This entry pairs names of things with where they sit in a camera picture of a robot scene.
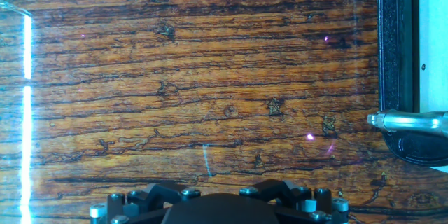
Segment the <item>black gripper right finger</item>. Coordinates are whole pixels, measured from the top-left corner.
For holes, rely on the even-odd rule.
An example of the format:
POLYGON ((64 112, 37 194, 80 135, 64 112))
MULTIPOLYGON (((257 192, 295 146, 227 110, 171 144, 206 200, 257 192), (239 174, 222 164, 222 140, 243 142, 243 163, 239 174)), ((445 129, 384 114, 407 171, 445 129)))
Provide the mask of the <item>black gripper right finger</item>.
POLYGON ((240 197, 262 205, 255 215, 269 223, 348 224, 349 202, 327 188, 311 189, 291 181, 269 179, 239 190, 240 197))

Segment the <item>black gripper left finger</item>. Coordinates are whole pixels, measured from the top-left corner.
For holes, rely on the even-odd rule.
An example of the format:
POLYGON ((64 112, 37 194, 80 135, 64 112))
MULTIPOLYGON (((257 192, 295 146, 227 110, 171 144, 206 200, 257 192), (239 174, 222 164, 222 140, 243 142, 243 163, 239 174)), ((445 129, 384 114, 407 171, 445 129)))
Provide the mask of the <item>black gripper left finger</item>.
POLYGON ((91 224, 130 223, 136 218, 156 214, 166 203, 175 204, 199 197, 201 191, 177 183, 151 183, 141 190, 114 192, 105 202, 90 207, 91 224))

